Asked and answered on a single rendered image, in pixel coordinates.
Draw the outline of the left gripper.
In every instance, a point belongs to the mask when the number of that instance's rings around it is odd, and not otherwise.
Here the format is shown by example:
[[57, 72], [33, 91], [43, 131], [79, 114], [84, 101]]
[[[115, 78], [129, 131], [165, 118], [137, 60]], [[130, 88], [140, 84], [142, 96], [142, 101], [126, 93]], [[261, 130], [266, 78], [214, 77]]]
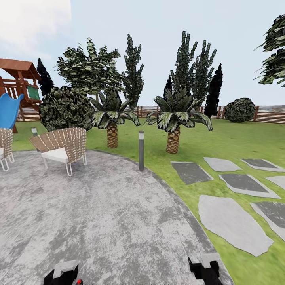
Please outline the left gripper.
[[52, 270], [44, 279], [44, 285], [73, 285], [74, 279], [77, 278], [78, 266], [74, 270], [67, 270], [61, 277], [53, 277], [54, 270]]

